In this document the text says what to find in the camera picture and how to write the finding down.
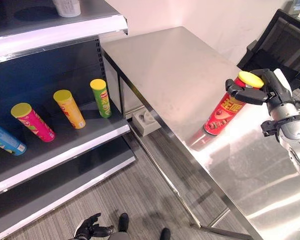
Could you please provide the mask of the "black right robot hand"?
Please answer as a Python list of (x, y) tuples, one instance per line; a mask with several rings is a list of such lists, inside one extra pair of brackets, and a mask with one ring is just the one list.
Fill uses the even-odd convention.
[(252, 105), (267, 103), (273, 109), (281, 104), (295, 103), (291, 86), (281, 69), (277, 68), (274, 71), (268, 68), (254, 69), (248, 72), (247, 76), (259, 77), (263, 86), (249, 88), (239, 86), (234, 80), (227, 79), (225, 90), (236, 100)]

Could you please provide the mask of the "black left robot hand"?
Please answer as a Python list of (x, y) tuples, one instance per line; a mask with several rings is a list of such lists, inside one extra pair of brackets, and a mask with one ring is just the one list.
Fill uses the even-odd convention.
[(101, 217), (101, 213), (98, 212), (87, 219), (82, 220), (74, 233), (74, 240), (90, 240), (92, 237), (94, 238), (105, 238), (109, 237), (113, 231), (114, 226), (100, 226), (98, 223), (99, 217)]

